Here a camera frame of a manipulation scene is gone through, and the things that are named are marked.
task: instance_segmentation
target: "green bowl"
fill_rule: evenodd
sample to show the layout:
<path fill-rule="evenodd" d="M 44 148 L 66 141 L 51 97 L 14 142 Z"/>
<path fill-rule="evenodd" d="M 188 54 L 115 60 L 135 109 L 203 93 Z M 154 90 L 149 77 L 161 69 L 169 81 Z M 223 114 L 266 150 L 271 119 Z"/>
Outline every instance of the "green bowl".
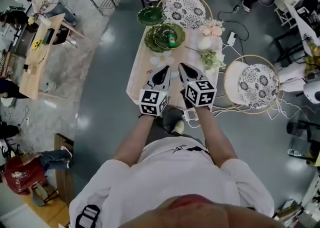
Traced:
<path fill-rule="evenodd" d="M 165 20 L 165 14 L 161 7 L 147 6 L 137 15 L 138 22 L 145 26 L 154 26 Z"/>
<path fill-rule="evenodd" d="M 172 35 L 175 40 L 175 46 L 169 44 L 169 35 Z M 163 23 L 154 29 L 153 40 L 156 45 L 164 50 L 172 50 L 179 47 L 186 39 L 186 33 L 176 23 Z"/>
<path fill-rule="evenodd" d="M 159 47 L 154 41 L 154 30 L 155 27 L 151 27 L 145 34 L 144 43 L 145 45 L 151 49 L 153 52 L 162 53 L 165 49 Z"/>

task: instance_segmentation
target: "hand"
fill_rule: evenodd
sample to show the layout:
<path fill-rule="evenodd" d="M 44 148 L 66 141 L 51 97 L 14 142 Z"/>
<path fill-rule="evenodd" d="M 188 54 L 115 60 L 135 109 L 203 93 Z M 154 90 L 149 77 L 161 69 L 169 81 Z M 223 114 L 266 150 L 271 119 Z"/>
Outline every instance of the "hand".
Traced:
<path fill-rule="evenodd" d="M 2 93 L 2 94 L 0 94 L 0 96 L 2 97 L 2 98 L 8 98 L 8 93 L 7 92 L 4 92 L 4 93 Z"/>

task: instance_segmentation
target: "black strap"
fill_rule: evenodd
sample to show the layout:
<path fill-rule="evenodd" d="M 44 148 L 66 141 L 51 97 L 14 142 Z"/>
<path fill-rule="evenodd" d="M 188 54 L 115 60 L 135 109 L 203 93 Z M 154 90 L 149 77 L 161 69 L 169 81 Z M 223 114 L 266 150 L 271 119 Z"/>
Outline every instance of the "black strap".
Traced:
<path fill-rule="evenodd" d="M 86 212 L 90 212 L 90 213 L 96 212 L 96 214 L 94 216 L 91 216 L 91 215 L 88 215 Z M 98 208 L 96 205 L 85 206 L 82 213 L 78 215 L 75 220 L 75 228 L 96 228 L 96 222 L 98 220 L 99 214 L 100 214 L 100 208 Z M 90 224 L 90 226 L 87 226 L 87 225 L 83 226 L 82 225 L 83 222 L 82 224 L 80 224 L 82 217 L 92 220 L 92 223 Z"/>

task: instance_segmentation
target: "shoe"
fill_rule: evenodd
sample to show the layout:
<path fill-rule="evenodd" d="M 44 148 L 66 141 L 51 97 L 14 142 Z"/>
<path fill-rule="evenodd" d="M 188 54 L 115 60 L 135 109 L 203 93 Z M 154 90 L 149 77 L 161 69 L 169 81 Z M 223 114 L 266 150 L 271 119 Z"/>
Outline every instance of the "shoe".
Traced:
<path fill-rule="evenodd" d="M 67 167 L 68 169 L 71 168 L 71 162 L 70 162 L 70 160 L 68 160 L 68 161 L 66 162 L 66 167 Z"/>
<path fill-rule="evenodd" d="M 185 123 L 182 119 L 180 119 L 179 121 L 176 122 L 176 124 L 174 125 L 174 129 L 172 130 L 171 133 L 173 132 L 177 132 L 178 134 L 182 134 L 184 132 L 185 129 Z"/>
<path fill-rule="evenodd" d="M 63 151 L 67 151 L 70 154 L 70 159 L 72 159 L 74 157 L 73 154 L 71 153 L 71 151 L 69 151 L 67 147 L 61 146 L 60 149 L 63 150 Z"/>
<path fill-rule="evenodd" d="M 245 6 L 245 2 L 244 2 L 244 1 L 242 1 L 242 7 L 243 7 L 244 11 L 250 12 L 250 8 L 248 8 L 247 6 Z"/>

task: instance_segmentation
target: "vase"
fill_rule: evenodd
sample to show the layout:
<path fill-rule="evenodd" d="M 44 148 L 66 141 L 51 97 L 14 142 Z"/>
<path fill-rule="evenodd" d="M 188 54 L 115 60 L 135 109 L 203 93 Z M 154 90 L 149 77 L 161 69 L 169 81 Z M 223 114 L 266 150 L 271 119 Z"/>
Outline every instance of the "vase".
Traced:
<path fill-rule="evenodd" d="M 207 49 L 210 48 L 211 43 L 212 43 L 212 39 L 211 39 L 210 36 L 203 36 L 203 37 L 199 40 L 197 46 L 198 46 L 198 48 L 199 48 L 200 50 L 207 50 Z"/>

